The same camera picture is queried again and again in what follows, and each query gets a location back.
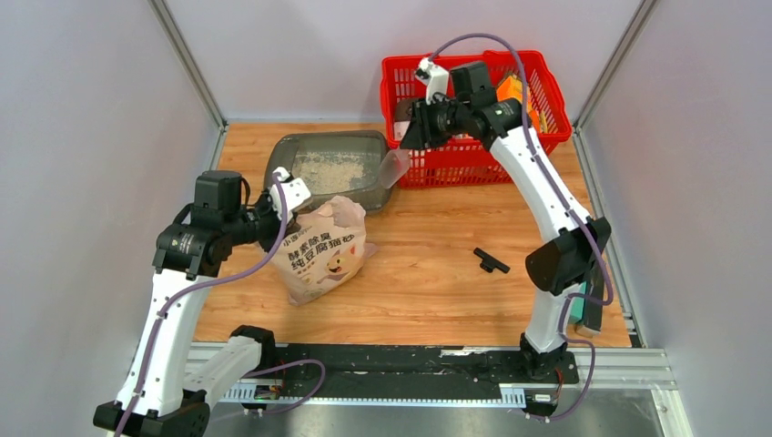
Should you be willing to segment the clear plastic scoop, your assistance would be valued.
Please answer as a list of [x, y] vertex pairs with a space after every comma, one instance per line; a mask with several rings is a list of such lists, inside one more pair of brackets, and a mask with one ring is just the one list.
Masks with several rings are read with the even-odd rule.
[[391, 189], [411, 168], [411, 151], [391, 149], [381, 161], [378, 181], [384, 189]]

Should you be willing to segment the pink cat litter bag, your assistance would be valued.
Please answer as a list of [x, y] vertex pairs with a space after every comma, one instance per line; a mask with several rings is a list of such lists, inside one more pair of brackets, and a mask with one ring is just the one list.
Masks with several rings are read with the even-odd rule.
[[343, 196], [298, 216], [298, 230], [282, 241], [270, 261], [290, 304], [316, 300], [360, 272], [377, 251], [367, 241], [365, 218], [365, 209]]

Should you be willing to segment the black bag clip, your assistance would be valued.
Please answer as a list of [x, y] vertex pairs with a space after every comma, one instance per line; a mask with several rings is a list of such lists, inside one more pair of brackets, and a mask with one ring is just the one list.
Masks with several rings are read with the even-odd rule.
[[511, 269], [508, 265], [481, 248], [475, 248], [473, 254], [480, 259], [480, 268], [488, 273], [499, 270], [500, 272], [507, 274]]

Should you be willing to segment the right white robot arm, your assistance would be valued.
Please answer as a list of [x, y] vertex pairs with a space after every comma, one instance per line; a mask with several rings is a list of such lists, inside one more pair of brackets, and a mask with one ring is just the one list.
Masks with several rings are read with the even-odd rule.
[[543, 244], [525, 260], [536, 295], [519, 368], [527, 379], [542, 381], [565, 349], [570, 301], [601, 261], [610, 224], [592, 218], [559, 177], [531, 126], [526, 95], [500, 99], [484, 62], [446, 70], [425, 57], [415, 76], [426, 94], [411, 105], [400, 147], [428, 150], [459, 135], [471, 137], [506, 171], [531, 210]]

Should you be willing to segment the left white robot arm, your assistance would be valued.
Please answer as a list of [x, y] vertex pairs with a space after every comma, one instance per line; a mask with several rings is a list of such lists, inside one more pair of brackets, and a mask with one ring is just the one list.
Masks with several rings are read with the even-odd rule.
[[157, 236], [147, 320], [116, 398], [96, 407], [93, 423], [111, 436], [200, 436], [219, 400], [242, 377], [278, 366], [274, 334], [237, 327], [226, 344], [187, 373], [198, 319], [211, 290], [227, 282], [223, 263], [239, 246], [272, 259], [297, 213], [310, 203], [305, 181], [276, 168], [256, 200], [236, 171], [208, 170], [194, 197]]

